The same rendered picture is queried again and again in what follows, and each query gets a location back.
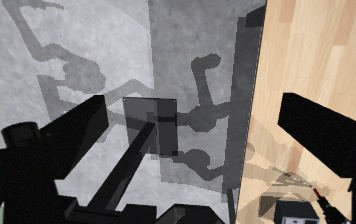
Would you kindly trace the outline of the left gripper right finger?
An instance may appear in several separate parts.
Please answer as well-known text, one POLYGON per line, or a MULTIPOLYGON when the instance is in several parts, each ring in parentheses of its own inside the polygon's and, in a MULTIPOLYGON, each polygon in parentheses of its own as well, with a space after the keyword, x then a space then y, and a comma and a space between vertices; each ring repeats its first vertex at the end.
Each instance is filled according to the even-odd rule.
POLYGON ((340 178, 352 178, 351 224, 356 224, 356 120, 304 98, 283 93, 278 123, 340 178))

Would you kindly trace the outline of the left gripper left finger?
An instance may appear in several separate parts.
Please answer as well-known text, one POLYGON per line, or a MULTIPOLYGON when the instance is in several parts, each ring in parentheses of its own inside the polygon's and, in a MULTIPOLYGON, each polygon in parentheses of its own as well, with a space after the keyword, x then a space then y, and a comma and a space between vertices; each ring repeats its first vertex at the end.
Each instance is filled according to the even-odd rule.
POLYGON ((64 180, 108 127, 105 97, 94 95, 41 129, 32 121, 2 129, 2 224, 68 224, 55 180, 64 180))

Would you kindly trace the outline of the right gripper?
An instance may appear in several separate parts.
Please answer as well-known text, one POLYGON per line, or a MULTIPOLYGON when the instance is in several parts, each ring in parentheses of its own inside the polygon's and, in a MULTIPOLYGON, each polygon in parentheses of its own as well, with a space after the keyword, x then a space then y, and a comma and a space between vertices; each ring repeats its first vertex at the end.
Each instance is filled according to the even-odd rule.
POLYGON ((317 202, 323 210, 323 215, 325 215, 324 218, 327 224, 351 224, 351 221, 348 220, 336 207, 332 207, 329 204, 325 196, 318 196, 318 198, 319 200, 317 199, 317 202))

